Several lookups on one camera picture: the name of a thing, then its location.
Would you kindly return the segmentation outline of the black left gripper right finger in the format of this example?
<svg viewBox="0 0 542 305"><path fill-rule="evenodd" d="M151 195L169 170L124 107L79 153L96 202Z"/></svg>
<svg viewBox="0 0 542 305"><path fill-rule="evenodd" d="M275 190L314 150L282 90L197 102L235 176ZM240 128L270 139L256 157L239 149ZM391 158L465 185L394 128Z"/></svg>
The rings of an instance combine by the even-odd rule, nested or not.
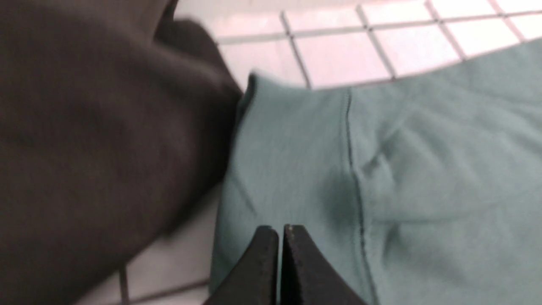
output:
<svg viewBox="0 0 542 305"><path fill-rule="evenodd" d="M364 305L318 249L302 225L283 230L282 305Z"/></svg>

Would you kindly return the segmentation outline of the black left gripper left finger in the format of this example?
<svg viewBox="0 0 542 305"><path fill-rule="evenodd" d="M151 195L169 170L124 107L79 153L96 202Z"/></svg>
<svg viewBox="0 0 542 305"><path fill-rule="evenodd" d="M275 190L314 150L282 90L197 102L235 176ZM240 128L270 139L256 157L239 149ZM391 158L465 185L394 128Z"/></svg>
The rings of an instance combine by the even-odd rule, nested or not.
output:
<svg viewBox="0 0 542 305"><path fill-rule="evenodd" d="M276 304L278 250L277 232L269 226L256 228L241 258L204 304Z"/></svg>

